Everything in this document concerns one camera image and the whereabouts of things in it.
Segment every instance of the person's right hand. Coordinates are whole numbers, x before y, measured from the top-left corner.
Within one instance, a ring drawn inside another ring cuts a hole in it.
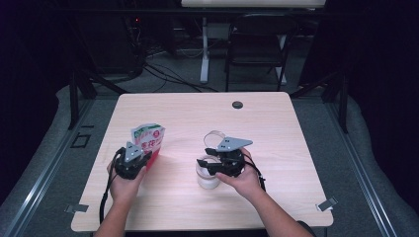
[[[240,148],[240,150],[245,155],[244,159],[247,162],[252,163],[252,161],[248,158],[251,157],[249,151],[245,148]],[[236,178],[229,177],[222,173],[216,173],[215,176],[224,183],[234,187],[240,195],[248,200],[250,200],[252,196],[257,195],[259,191],[263,191],[260,187],[256,170],[247,164],[244,166],[244,171]]]

